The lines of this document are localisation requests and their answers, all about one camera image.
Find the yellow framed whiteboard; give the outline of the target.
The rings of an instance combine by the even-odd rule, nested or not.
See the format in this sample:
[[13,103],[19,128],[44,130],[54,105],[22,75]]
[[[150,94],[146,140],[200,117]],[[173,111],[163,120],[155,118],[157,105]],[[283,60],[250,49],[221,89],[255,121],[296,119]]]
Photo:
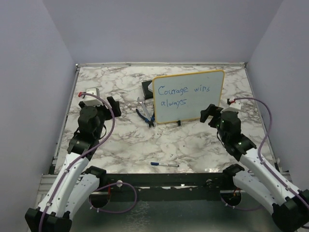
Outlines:
[[219,105],[223,70],[155,77],[152,81],[155,121],[158,124],[200,118],[209,104]]

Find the blue whiteboard marker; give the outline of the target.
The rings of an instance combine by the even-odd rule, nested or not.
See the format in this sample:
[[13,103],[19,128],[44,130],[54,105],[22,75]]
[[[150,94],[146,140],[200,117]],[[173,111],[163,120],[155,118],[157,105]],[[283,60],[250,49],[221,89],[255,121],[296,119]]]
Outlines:
[[152,166],[166,166],[166,167],[179,167],[178,164],[167,164],[167,163],[160,163],[160,162],[150,162]]

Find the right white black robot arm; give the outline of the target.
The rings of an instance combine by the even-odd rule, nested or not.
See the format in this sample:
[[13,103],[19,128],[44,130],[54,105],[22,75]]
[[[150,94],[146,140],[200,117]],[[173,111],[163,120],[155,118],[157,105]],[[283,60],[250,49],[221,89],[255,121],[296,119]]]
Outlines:
[[235,104],[225,109],[210,104],[200,112],[200,122],[211,117],[208,125],[217,130],[228,154],[241,163],[223,171],[222,184],[245,191],[271,214],[281,231],[294,232],[309,222],[309,191],[300,190],[258,153],[254,142],[241,132],[239,111]]

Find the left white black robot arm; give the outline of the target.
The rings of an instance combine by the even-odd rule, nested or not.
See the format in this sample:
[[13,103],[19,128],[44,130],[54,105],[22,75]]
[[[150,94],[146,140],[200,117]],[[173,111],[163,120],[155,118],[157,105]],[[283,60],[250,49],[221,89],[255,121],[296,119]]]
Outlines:
[[104,101],[86,92],[81,96],[78,128],[69,142],[63,166],[37,208],[29,208],[25,214],[32,232],[70,231],[75,214],[90,193],[106,187],[107,179],[100,174],[90,172],[81,181],[78,179],[97,148],[110,137],[101,133],[106,120],[114,125],[116,117],[121,116],[119,102],[113,97]]

